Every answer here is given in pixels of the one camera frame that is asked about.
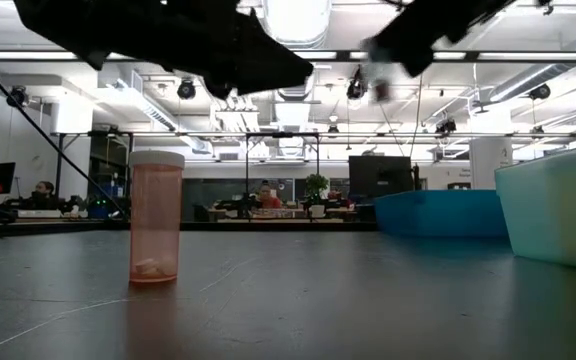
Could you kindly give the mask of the blue plastic bin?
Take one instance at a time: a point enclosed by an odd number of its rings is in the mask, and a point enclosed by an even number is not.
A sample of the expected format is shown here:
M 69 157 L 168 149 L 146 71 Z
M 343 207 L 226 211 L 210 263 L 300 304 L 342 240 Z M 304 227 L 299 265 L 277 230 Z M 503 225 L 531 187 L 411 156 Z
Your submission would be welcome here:
M 493 190 L 419 190 L 374 200 L 378 228 L 411 238 L 506 238 L 500 199 Z

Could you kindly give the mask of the large orange pill bottle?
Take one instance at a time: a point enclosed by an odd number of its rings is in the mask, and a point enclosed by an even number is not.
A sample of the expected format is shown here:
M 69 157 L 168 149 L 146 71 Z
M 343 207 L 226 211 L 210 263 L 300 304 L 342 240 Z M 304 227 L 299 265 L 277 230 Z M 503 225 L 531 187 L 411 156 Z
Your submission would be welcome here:
M 133 283 L 177 278 L 182 217 L 183 155 L 158 150 L 129 155 L 132 173 L 130 270 Z

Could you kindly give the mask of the teal plastic bin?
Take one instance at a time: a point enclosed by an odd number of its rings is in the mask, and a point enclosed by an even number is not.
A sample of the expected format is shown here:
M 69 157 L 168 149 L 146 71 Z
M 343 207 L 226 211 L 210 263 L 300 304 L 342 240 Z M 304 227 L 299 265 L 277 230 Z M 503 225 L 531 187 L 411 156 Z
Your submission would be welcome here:
M 495 172 L 515 255 L 576 267 L 576 149 Z

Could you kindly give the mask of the wooden background table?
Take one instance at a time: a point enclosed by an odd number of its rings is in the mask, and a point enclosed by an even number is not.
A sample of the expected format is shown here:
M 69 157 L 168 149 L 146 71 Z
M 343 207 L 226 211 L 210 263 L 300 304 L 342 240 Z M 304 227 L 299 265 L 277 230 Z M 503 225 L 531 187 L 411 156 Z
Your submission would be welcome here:
M 209 219 L 218 223 L 348 223 L 355 220 L 358 212 L 348 208 L 325 209 L 319 217 L 312 217 L 303 209 L 262 209 L 252 213 L 238 215 L 235 210 L 208 210 Z

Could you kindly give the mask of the black table mat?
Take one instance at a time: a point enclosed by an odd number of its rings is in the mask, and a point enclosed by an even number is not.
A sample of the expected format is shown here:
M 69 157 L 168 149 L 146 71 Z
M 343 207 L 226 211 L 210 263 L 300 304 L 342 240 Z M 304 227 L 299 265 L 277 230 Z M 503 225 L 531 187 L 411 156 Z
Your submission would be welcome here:
M 150 285 L 128 255 L 0 238 L 0 360 L 576 360 L 576 268 L 503 241 L 185 232 Z

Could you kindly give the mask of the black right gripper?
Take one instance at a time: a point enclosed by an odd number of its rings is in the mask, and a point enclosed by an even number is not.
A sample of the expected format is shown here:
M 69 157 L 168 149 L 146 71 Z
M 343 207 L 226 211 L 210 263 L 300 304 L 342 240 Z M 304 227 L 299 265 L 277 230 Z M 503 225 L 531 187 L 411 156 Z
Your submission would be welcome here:
M 367 39 L 373 63 L 398 63 L 417 77 L 432 63 L 431 46 L 447 37 L 458 43 L 515 0 L 413 0 L 393 22 Z

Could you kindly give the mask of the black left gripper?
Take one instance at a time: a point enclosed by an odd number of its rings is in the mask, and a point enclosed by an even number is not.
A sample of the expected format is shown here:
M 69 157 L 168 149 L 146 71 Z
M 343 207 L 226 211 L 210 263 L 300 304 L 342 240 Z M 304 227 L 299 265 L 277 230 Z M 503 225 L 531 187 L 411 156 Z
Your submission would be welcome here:
M 254 10 L 240 12 L 239 2 L 158 0 L 182 45 L 166 45 L 157 63 L 201 76 L 218 98 L 304 85 L 313 65 L 270 37 Z

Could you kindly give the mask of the person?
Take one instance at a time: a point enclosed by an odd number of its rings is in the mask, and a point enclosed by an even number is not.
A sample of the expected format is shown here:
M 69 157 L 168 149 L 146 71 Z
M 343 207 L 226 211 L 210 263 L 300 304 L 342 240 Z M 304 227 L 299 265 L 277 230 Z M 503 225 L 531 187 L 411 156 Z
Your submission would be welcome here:
M 273 194 L 268 181 L 263 181 L 259 188 L 259 202 L 264 209 L 279 209 L 282 207 L 280 199 Z
M 55 186 L 49 181 L 39 181 L 31 193 L 30 208 L 33 210 L 57 210 L 59 198 L 55 195 Z

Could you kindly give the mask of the large black monitor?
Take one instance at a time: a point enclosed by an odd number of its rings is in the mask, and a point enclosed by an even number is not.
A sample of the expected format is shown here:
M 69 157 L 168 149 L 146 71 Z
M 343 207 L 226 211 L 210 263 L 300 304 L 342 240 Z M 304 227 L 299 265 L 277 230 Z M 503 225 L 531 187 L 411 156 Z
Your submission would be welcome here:
M 348 166 L 352 196 L 374 199 L 414 189 L 409 157 L 351 156 Z

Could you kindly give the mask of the green potted plant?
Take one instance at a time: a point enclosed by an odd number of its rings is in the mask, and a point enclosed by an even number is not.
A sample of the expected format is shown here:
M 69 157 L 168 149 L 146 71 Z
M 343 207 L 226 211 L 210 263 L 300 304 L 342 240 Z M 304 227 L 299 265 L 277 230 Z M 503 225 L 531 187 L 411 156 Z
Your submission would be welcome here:
M 323 201 L 323 192 L 328 188 L 329 180 L 319 174 L 313 173 L 305 179 L 305 195 L 310 205 L 320 205 Z

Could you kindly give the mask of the black background rig frame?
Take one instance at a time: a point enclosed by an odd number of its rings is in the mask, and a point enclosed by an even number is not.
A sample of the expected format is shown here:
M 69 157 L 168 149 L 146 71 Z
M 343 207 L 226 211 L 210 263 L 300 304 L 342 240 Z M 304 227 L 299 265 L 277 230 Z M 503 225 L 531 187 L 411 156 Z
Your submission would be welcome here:
M 320 174 L 320 155 L 319 155 L 319 151 L 320 151 L 320 143 L 321 143 L 321 135 L 318 132 L 309 132 L 309 133 L 295 133 L 295 132 L 272 132 L 272 133 L 261 133 L 261 132 L 246 132 L 244 134 L 245 136 L 245 145 L 246 145 L 246 150 L 245 150 L 245 191 L 244 191 L 244 206 L 243 206 L 243 210 L 245 212 L 245 214 L 251 213 L 250 209 L 251 209 L 251 201 L 250 201 L 250 187 L 249 187 L 249 144 L 250 144 L 250 139 L 251 138 L 258 138 L 259 140 L 263 140 L 265 137 L 272 137 L 275 139 L 288 139 L 288 138 L 294 138 L 294 137 L 300 137 L 302 139 L 305 138 L 309 138 L 312 137 L 315 139 L 316 141 L 316 146 L 314 147 L 314 150 L 316 152 L 316 173 Z

